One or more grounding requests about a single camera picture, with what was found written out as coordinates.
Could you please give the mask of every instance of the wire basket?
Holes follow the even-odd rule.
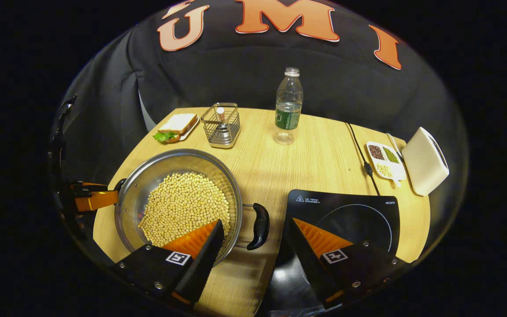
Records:
[[[231,148],[240,134],[238,104],[215,103],[201,116],[211,147]]]

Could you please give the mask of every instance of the sandwich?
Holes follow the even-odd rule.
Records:
[[[159,142],[175,143],[199,120],[196,114],[175,114],[162,125],[154,138]]]

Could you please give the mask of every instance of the stainless steel pot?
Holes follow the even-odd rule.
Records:
[[[254,238],[247,246],[236,245],[236,247],[254,250],[265,243],[269,233],[269,214],[265,207],[258,203],[251,205],[242,203],[234,175],[219,159],[203,151],[179,149],[163,152],[150,158],[134,170],[124,182],[119,182],[121,188],[118,193],[118,203],[115,206],[115,224],[121,241],[128,251],[134,252],[146,243],[150,243],[138,227],[149,193],[163,181],[165,176],[186,172],[203,174],[211,179],[223,191],[229,203],[230,229],[214,265],[223,261],[235,246],[242,225],[242,206],[253,207],[256,211],[256,221],[253,225]]]

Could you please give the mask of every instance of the white toaster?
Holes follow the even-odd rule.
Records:
[[[418,195],[428,195],[449,176],[443,152],[433,136],[422,127],[402,149],[402,157],[412,188]]]

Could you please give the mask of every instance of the orange letter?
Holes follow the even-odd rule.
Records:
[[[236,27],[238,33],[263,33],[269,26],[261,22],[264,14],[281,32],[287,32],[292,24],[302,16],[302,26],[296,32],[330,42],[338,42],[340,37],[334,33],[331,12],[334,8],[312,0],[298,0],[285,6],[278,0],[236,0],[242,2],[244,16],[242,24]]]
[[[175,38],[175,24],[179,18],[175,18],[158,28],[159,46],[172,52],[193,44],[203,34],[203,13],[209,6],[202,6],[185,14],[189,18],[189,33],[185,37]]]
[[[195,0],[187,0],[181,2],[180,4],[175,4],[175,6],[172,6],[171,8],[169,8],[169,10],[167,10],[167,13],[162,17],[162,20],[164,18],[167,18],[168,16],[171,16],[171,14],[174,14],[175,12],[178,12],[179,10],[189,6],[189,3],[193,1]]]
[[[396,49],[398,41],[376,26],[369,25],[369,27],[372,28],[378,36],[378,50],[375,51],[376,58],[395,70],[401,70],[402,64],[398,61],[398,51]]]

